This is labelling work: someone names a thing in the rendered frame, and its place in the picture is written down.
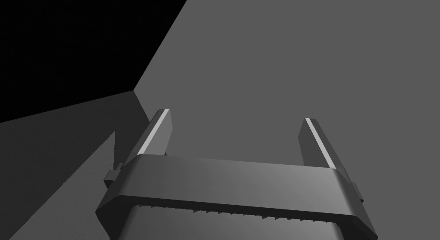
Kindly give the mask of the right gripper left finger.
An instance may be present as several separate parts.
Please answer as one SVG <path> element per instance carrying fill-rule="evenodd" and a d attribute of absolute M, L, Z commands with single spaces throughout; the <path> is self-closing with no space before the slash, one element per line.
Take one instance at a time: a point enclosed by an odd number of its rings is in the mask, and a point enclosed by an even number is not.
<path fill-rule="evenodd" d="M 125 164 L 140 154 L 165 155 L 172 133 L 171 111 L 160 109 L 136 141 Z"/>

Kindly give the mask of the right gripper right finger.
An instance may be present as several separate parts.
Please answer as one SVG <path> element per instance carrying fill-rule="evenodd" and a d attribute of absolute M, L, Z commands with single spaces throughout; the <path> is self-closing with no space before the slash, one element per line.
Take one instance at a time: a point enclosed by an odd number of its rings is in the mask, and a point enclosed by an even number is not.
<path fill-rule="evenodd" d="M 302 160 L 305 166 L 332 168 L 350 182 L 340 158 L 314 118 L 304 118 L 298 135 Z"/>

